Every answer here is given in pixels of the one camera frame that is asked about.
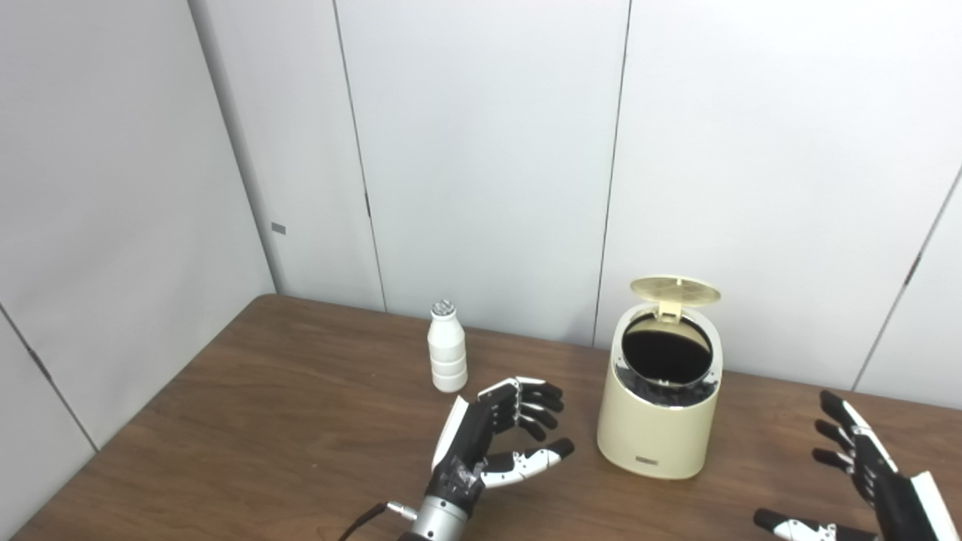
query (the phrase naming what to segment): black cable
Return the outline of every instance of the black cable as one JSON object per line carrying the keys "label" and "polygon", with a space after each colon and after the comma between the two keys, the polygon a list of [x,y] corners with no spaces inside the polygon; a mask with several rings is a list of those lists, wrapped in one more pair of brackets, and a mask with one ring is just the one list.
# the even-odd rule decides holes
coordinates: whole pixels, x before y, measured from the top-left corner
{"label": "black cable", "polygon": [[358,517],[358,520],[354,521],[354,524],[352,524],[351,526],[349,526],[349,527],[344,531],[344,534],[343,534],[341,537],[338,538],[338,541],[345,541],[348,537],[351,536],[351,533],[354,533],[354,530],[355,530],[355,529],[360,528],[361,526],[363,526],[363,525],[364,525],[367,521],[369,521],[370,519],[372,519],[372,518],[380,515],[380,514],[383,513],[383,512],[385,511],[385,509],[387,509],[387,508],[388,508],[388,503],[387,503],[387,502],[380,502],[380,503],[378,503],[377,505],[375,505],[374,507],[372,507],[371,509],[369,509],[365,514],[363,514],[363,515],[361,515],[360,517]]}

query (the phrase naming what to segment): bottle cap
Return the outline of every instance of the bottle cap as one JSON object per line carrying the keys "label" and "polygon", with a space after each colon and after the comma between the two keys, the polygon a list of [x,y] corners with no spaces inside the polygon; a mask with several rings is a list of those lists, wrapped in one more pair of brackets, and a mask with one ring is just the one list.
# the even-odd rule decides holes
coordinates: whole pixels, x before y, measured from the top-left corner
{"label": "bottle cap", "polygon": [[454,313],[454,303],[443,298],[434,303],[434,306],[431,307],[431,313],[435,316],[450,316]]}

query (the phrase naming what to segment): trash can lid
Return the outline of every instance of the trash can lid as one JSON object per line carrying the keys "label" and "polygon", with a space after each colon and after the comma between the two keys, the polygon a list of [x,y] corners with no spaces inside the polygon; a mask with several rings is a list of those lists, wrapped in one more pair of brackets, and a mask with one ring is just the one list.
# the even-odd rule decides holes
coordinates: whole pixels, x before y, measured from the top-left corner
{"label": "trash can lid", "polygon": [[701,280],[671,274],[638,278],[631,282],[631,291],[645,300],[682,306],[704,306],[722,298],[717,289]]}

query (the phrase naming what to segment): white wall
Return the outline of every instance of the white wall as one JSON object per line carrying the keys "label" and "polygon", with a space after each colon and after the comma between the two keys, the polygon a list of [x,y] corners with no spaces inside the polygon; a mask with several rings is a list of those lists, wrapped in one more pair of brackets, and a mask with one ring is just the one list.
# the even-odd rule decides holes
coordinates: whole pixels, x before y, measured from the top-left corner
{"label": "white wall", "polygon": [[956,190],[856,391],[962,409],[960,246],[962,193]]}
{"label": "white wall", "polygon": [[2,315],[0,434],[0,539],[8,539],[93,456],[93,447]]}
{"label": "white wall", "polygon": [[338,3],[389,312],[591,342],[627,5]]}
{"label": "white wall", "polygon": [[103,445],[266,259],[186,2],[2,2],[0,66],[0,299]]}
{"label": "white wall", "polygon": [[727,368],[850,387],[962,158],[960,10],[634,2],[595,344],[690,275]]}
{"label": "white wall", "polygon": [[281,293],[383,311],[333,4],[193,7]]}

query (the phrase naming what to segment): robot finger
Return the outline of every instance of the robot finger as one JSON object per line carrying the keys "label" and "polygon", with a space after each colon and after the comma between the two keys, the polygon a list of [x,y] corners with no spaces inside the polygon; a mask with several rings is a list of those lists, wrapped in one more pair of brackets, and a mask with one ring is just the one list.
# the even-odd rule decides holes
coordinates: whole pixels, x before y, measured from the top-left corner
{"label": "robot finger", "polygon": [[521,415],[534,419],[551,430],[558,427],[558,420],[542,405],[522,402]]}
{"label": "robot finger", "polygon": [[785,541],[877,541],[878,535],[863,529],[834,524],[820,524],[810,519],[797,519],[770,509],[755,511],[755,525]]}
{"label": "robot finger", "polygon": [[828,421],[823,421],[822,419],[818,419],[815,421],[815,429],[822,436],[839,444],[839,447],[842,448],[842,451],[845,451],[849,455],[851,455],[852,452],[855,451],[855,444],[851,441],[851,438],[848,437],[848,434],[844,430],[842,430],[840,426],[833,425],[832,423],[829,423]]}
{"label": "robot finger", "polygon": [[550,409],[555,413],[565,410],[565,403],[558,397],[536,391],[524,391],[521,393],[521,401],[529,404],[538,404]]}
{"label": "robot finger", "polygon": [[537,421],[531,419],[530,417],[524,415],[518,417],[518,426],[527,430],[528,433],[531,434],[531,437],[540,442],[547,438],[547,434],[544,433],[544,429],[541,428],[541,425],[539,425]]}
{"label": "robot finger", "polygon": [[520,482],[547,470],[573,452],[571,440],[562,438],[542,448],[489,455],[481,480],[487,488]]}
{"label": "robot finger", "polygon": [[835,393],[822,391],[819,393],[819,399],[822,404],[822,411],[838,423],[849,438],[855,435],[853,431],[857,426],[870,428],[865,419],[862,419],[862,416],[855,411],[855,408]]}
{"label": "robot finger", "polygon": [[812,457],[816,462],[842,470],[847,475],[855,472],[855,461],[847,454],[826,449],[812,449]]}
{"label": "robot finger", "polygon": [[543,379],[535,379],[534,377],[524,377],[519,375],[515,380],[521,385],[523,391],[537,392],[542,395],[551,396],[556,399],[561,399],[564,395],[564,391],[560,387],[555,387]]}
{"label": "robot finger", "polygon": [[518,403],[519,389],[520,385],[513,378],[508,378],[478,393],[478,401],[488,404],[494,411],[514,408]]}

